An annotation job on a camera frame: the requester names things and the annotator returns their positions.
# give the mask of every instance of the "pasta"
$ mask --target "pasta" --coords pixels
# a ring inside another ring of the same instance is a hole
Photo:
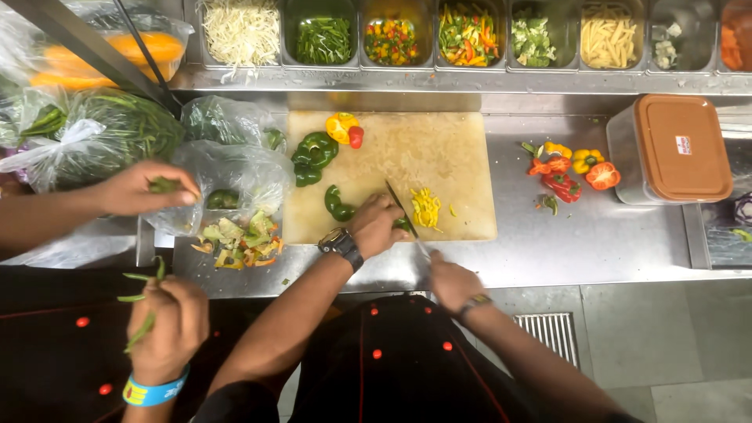
[[[632,40],[637,25],[620,5],[592,5],[583,10],[580,55],[591,68],[625,69],[636,60]]]

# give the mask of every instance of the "plastic container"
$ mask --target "plastic container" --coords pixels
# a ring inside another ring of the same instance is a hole
[[[716,202],[733,182],[715,107],[705,97],[649,94],[606,126],[616,194],[631,205]]]

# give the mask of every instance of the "purple cabbage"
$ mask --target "purple cabbage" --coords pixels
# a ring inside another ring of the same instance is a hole
[[[736,199],[734,202],[734,218],[739,223],[752,226],[752,192]]]

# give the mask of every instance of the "hand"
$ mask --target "hand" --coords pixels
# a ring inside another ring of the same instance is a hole
[[[455,315],[472,296],[488,294],[475,273],[459,264],[447,263],[440,251],[431,251],[431,291]]]
[[[157,177],[180,181],[172,193],[149,192],[149,183]],[[146,160],[136,163],[100,184],[84,190],[93,196],[104,214],[131,216],[154,212],[164,207],[191,205],[201,197],[199,186],[190,173],[168,164]]]
[[[395,242],[406,239],[408,233],[392,229],[396,219],[405,215],[387,195],[371,195],[347,225],[347,231],[355,240],[363,260],[379,255],[392,248]]]
[[[157,285],[149,279],[128,323],[130,339],[149,312],[156,316],[153,329],[131,347],[133,379],[145,386],[178,379],[209,336],[209,299],[198,285],[173,275]]]

